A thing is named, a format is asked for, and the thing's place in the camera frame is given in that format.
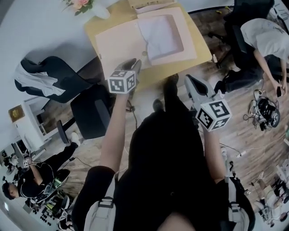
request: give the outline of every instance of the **chair backrest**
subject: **chair backrest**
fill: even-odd
[[[60,103],[66,103],[92,86],[92,84],[82,79],[62,59],[55,56],[46,58],[38,65],[27,59],[23,59],[21,65],[27,72],[32,74],[47,72],[48,76],[58,79],[53,86],[65,90],[60,96],[53,94],[46,97],[43,95],[42,90],[33,87],[22,87],[19,82],[15,81],[16,88],[22,92],[25,91],[29,95],[46,97]]]
[[[233,12],[224,20],[238,26],[255,18],[266,18],[274,0],[235,0]]]

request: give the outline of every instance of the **hand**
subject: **hand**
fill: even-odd
[[[33,160],[31,157],[27,157],[25,160],[28,161],[29,165],[31,165],[33,163]]]
[[[287,82],[286,82],[286,79],[283,80],[283,82],[282,82],[282,89],[283,89],[284,95],[287,95]]]
[[[278,83],[276,80],[272,81],[272,85],[274,87],[275,92],[277,92],[278,87],[282,88],[282,85],[280,83]]]

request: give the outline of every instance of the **black chair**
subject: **black chair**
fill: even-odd
[[[90,65],[93,68],[93,71],[90,72],[83,67],[76,73],[62,59],[54,56],[46,58],[38,65],[23,59],[21,65],[29,73],[47,72],[48,76],[58,79],[53,85],[64,89],[65,92],[60,96],[53,94],[46,98],[60,103],[67,103],[76,97],[70,104],[74,117],[64,125],[62,125],[61,121],[56,124],[64,143],[69,142],[65,131],[75,122],[85,139],[93,139],[105,135],[111,116],[113,99],[103,85],[97,84],[103,76],[99,58],[92,60],[85,66]],[[85,75],[88,78],[84,79],[80,75]],[[22,87],[16,80],[15,85],[22,92],[25,91],[30,95],[45,97],[40,89]]]
[[[231,50],[217,63],[218,68],[230,54],[233,55],[236,66],[241,69],[255,61],[254,48],[244,41],[241,26],[255,18],[266,18],[273,5],[274,0],[235,0],[233,11],[224,17],[227,36],[213,32],[208,34],[209,37],[217,37],[231,46]]]

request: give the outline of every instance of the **floor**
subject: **floor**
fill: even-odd
[[[193,21],[204,36],[212,54],[215,54],[216,57],[221,57],[224,55],[225,51],[229,49],[227,45],[222,44],[219,40],[207,36],[209,31],[225,35],[223,16],[228,13],[228,10],[222,9],[221,12],[222,14],[218,14],[215,10],[208,10],[191,14]],[[184,86],[184,77],[186,74],[204,78],[214,86],[219,79],[222,79],[225,76],[228,69],[237,69],[233,64],[232,59],[228,60],[225,67],[222,69],[217,69],[214,63],[207,62],[179,73],[178,95],[180,99],[187,107],[192,105]],[[234,161],[237,177],[241,179],[243,186],[251,191],[248,196],[251,202],[258,199],[257,192],[261,193],[261,191],[258,185],[254,188],[250,186],[250,183],[254,181],[262,171],[265,172],[265,182],[268,184],[272,183],[275,176],[276,164],[280,164],[288,157],[289,150],[288,146],[283,142],[284,126],[289,121],[289,97],[282,97],[279,100],[281,121],[279,126],[275,129],[262,132],[259,127],[256,129],[254,128],[252,121],[245,121],[243,119],[244,114],[248,111],[250,101],[254,98],[253,91],[255,89],[260,89],[261,87],[262,83],[256,84],[249,89],[240,89],[226,94],[225,99],[231,108],[233,117],[225,128],[219,130],[221,143],[240,152],[246,150],[245,155],[237,158],[239,152],[227,148],[229,157]],[[132,104],[136,107],[138,124],[153,111],[152,102],[154,99],[160,98],[163,100],[160,89],[161,83],[135,94]],[[268,81],[264,82],[263,89],[267,91],[268,96],[271,96],[272,100],[276,100],[272,86]],[[55,123],[55,118],[67,121],[72,117],[69,103],[59,104],[56,102],[49,102],[46,111],[47,118],[44,118],[44,122],[47,124],[51,123],[51,125]],[[126,152],[129,151],[130,140],[135,130],[135,119],[131,113],[127,113],[126,120],[126,149],[123,152],[121,169],[127,167],[128,154]],[[75,124],[67,131],[67,134],[70,134],[74,130],[79,133]],[[78,157],[83,163],[90,166],[97,165],[101,153],[102,139],[103,138],[93,140],[82,139],[83,142],[75,151],[74,157]],[[62,151],[64,144],[60,141],[58,134],[56,134],[46,148],[47,151],[41,156],[39,161],[45,160],[49,156]],[[75,159],[73,162],[69,162],[65,167],[71,171],[71,174],[68,182],[63,188],[64,191],[74,196],[81,190],[87,171],[89,170],[89,167],[83,163],[78,159]]]

